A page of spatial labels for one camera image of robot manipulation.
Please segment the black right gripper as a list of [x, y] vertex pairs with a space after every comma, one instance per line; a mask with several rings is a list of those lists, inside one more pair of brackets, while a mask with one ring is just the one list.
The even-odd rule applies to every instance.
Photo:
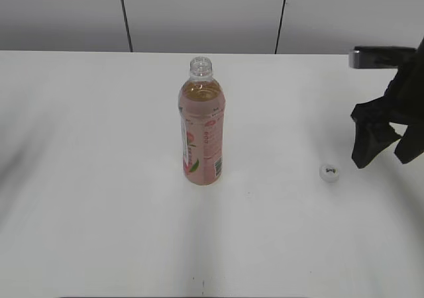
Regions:
[[[352, 160], [359, 169], [399, 139], [394, 154], [402, 164], [424, 151], [423, 43], [417, 48], [390, 46], [386, 52], [397, 73], [384, 97], [356, 104], [350, 115], [355, 123]], [[391, 123], [407, 125], [402, 138]]]

